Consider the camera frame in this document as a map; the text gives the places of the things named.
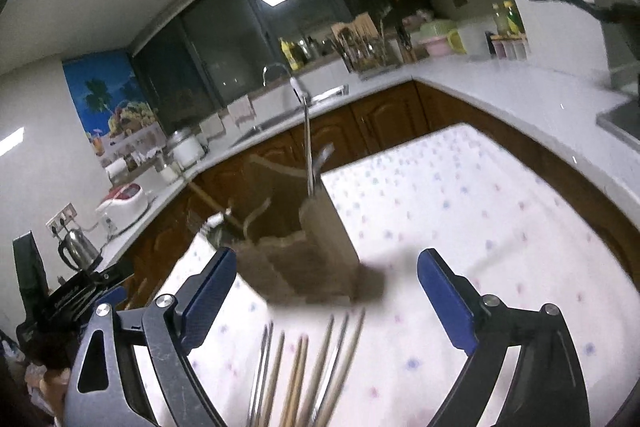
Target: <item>floral tablecloth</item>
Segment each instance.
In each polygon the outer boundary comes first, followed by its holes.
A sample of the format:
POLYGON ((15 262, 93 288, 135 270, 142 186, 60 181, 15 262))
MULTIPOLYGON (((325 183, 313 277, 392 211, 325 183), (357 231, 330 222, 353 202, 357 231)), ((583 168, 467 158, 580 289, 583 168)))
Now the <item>floral tablecloth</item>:
MULTIPOLYGON (((461 124, 323 174, 322 181, 361 261, 384 274, 382 297, 366 304, 332 425, 424 427, 456 380, 466 356, 451 346, 416 277, 418 254, 429 247, 481 294, 495 294, 507 306, 560 306, 582 366, 592 425, 604 425, 628 396, 640 377, 640 296, 575 211, 507 151, 461 124)), ((196 237, 161 293, 174 292, 213 253, 196 237)), ((310 372, 329 315, 339 325, 344 312, 267 307, 238 277, 203 346, 190 354, 227 424, 246 422, 268 320, 275 324, 274 346, 279 331, 286 332, 272 416, 277 425, 299 334, 310 338, 310 372)), ((479 425, 497 419, 517 354, 517 347, 508 350, 479 425)), ((172 425, 148 354, 136 348, 136 356, 158 421, 172 425)))

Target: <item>towel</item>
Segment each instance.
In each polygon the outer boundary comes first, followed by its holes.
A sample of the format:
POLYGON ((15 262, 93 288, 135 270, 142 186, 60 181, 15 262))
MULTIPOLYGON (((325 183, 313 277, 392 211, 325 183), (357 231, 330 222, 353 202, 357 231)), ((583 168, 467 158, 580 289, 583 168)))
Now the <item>towel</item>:
POLYGON ((225 126, 217 113, 212 114, 200 122, 200 130, 205 138, 210 139, 225 132, 225 126))
POLYGON ((255 118, 254 106, 251 105, 251 100, 249 100, 247 94, 230 103, 226 108, 229 111, 231 120, 233 120, 236 125, 242 120, 255 118))

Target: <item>pink bowl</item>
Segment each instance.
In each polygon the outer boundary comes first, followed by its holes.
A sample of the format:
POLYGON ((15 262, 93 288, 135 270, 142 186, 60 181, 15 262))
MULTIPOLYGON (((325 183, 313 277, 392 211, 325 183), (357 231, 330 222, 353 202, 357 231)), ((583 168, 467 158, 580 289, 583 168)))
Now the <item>pink bowl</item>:
POLYGON ((449 46, 449 40, 446 35, 424 39, 419 44, 424 46, 430 57, 444 57, 455 53, 449 46))

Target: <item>blue poster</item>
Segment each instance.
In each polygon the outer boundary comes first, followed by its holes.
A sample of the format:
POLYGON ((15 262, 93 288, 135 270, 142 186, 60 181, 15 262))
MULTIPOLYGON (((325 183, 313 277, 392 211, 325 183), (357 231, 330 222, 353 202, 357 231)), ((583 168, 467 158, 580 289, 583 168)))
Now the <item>blue poster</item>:
POLYGON ((66 83, 89 143, 106 167, 134 151, 145 155, 166 138, 124 51, 63 64, 66 83))

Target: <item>blue gripper pad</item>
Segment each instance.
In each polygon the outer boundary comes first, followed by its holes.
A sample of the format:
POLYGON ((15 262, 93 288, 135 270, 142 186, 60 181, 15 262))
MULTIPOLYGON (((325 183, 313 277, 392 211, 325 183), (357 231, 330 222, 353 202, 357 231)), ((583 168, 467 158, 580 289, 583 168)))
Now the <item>blue gripper pad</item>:
POLYGON ((187 353, 204 342, 235 279, 236 252, 220 248, 202 272, 189 277, 176 293, 180 302, 183 289, 195 291, 182 311, 179 328, 180 343, 187 353))
POLYGON ((467 279, 455 275, 433 248, 420 253, 417 270, 420 285, 431 301, 451 344, 463 349, 470 357, 478 345, 478 339, 474 331, 473 304, 470 308, 468 302, 476 297, 479 299, 478 292, 467 279))

